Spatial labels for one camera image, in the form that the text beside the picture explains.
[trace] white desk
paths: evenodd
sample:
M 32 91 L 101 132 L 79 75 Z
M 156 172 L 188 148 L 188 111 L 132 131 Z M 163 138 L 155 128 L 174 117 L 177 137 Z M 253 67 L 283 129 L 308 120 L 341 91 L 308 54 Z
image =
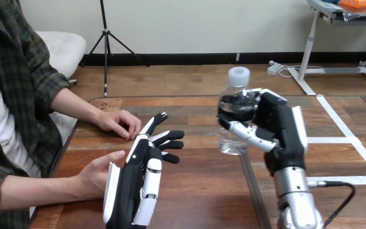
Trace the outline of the white desk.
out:
M 334 26 L 366 26 L 366 17 L 360 17 L 354 20 L 345 21 L 343 12 L 340 7 L 326 3 L 321 0 L 307 0 L 311 5 L 311 11 L 314 12 L 314 21 L 312 22 L 311 32 L 306 42 L 304 57 L 302 59 L 299 72 L 295 68 L 288 68 L 289 73 L 299 84 L 307 95 L 315 95 L 316 93 L 305 82 L 305 74 L 308 73 L 364 73 L 366 75 L 366 66 L 352 68 L 309 68 L 307 69 L 309 56 L 311 55 L 312 46 L 314 45 L 316 26 L 319 18 L 323 19 Z

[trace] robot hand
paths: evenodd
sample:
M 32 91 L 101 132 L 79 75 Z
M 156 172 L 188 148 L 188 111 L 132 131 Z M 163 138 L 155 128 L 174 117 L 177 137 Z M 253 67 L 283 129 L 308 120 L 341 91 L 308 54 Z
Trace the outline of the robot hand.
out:
M 109 167 L 103 220 L 108 229 L 144 229 L 149 225 L 158 198 L 162 160 L 177 164 L 179 157 L 165 149 L 181 149 L 183 131 L 152 135 L 155 127 L 168 118 L 155 115 L 136 137 L 123 168 Z
M 264 160 L 274 177 L 279 229 L 321 229 L 305 175 L 304 154 L 308 146 L 300 107 L 289 108 L 287 100 L 267 89 L 256 89 L 256 106 L 251 115 L 257 126 L 239 122 L 229 113 L 219 113 L 221 126 L 265 151 Z

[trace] tripod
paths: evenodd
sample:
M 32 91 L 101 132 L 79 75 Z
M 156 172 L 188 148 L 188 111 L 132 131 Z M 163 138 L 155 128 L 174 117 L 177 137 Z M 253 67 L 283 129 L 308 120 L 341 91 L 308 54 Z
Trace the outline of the tripod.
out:
M 107 56 L 109 56 L 109 63 L 110 63 L 110 57 L 113 56 L 112 52 L 110 51 L 109 36 L 113 37 L 118 43 L 120 43 L 124 48 L 126 48 L 129 52 L 131 52 L 131 54 L 133 54 L 134 56 L 137 56 L 138 59 L 140 61 L 142 61 L 143 63 L 145 63 L 145 65 L 147 65 L 148 67 L 149 67 L 149 64 L 146 61 L 144 61 L 139 55 L 137 55 L 131 49 L 129 49 L 125 44 L 123 44 L 119 39 L 117 39 L 117 37 L 115 37 L 110 32 L 110 30 L 107 29 L 106 15 L 104 14 L 103 0 L 100 0 L 100 7 L 102 9 L 102 17 L 103 17 L 104 30 L 102 32 L 102 35 L 100 36 L 100 38 L 96 42 L 95 46 L 93 47 L 93 49 L 89 53 L 89 55 L 91 55 L 93 53 L 93 51 L 96 49 L 96 47 L 99 44 L 99 42 L 104 37 L 104 96 L 107 97 L 107 69 L 109 68 L 109 66 L 107 65 Z

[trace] black cable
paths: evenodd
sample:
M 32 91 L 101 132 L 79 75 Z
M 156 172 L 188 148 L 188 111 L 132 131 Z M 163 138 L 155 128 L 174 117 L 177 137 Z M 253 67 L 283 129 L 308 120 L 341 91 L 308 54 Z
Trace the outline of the black cable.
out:
M 324 228 L 332 222 L 332 220 L 339 214 L 339 212 L 350 202 L 350 200 L 354 197 L 356 193 L 356 188 L 350 183 L 340 182 L 340 181 L 325 181 L 325 187 L 339 187 L 339 186 L 347 186 L 351 188 L 350 195 L 343 201 L 343 203 L 332 213 L 332 215 L 326 220 L 324 224 Z

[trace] plaid shirt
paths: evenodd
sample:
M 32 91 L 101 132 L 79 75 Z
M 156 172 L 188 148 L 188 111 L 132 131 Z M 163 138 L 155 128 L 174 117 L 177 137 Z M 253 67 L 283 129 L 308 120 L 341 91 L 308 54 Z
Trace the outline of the plaid shirt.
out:
M 47 46 L 26 22 L 20 5 L 0 0 L 0 90 L 42 177 L 48 177 L 62 147 L 61 135 L 49 117 L 50 104 L 62 88 L 69 88 L 49 58 Z M 6 158 L 0 145 L 0 185 L 7 175 L 27 176 Z M 0 229 L 26 228 L 29 220 L 28 208 L 0 211 Z

